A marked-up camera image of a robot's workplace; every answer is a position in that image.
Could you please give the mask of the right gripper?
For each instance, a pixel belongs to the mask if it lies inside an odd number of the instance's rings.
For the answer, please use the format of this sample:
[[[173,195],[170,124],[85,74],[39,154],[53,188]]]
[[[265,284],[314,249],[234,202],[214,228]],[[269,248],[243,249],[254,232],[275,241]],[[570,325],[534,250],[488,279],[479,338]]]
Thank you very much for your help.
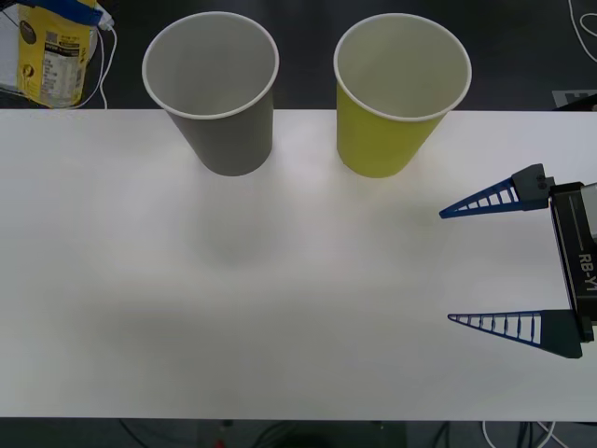
[[[541,163],[478,191],[439,212],[442,219],[545,209],[550,212],[571,310],[448,314],[462,326],[522,343],[558,357],[579,359],[595,340],[596,185],[555,186]]]

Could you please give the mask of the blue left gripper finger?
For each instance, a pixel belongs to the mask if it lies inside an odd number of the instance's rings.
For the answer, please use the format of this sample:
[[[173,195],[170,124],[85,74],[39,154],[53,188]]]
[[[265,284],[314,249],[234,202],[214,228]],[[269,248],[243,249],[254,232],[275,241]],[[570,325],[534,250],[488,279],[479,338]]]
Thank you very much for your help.
[[[87,26],[98,26],[104,13],[77,0],[20,0],[20,5],[41,7],[69,21]]]

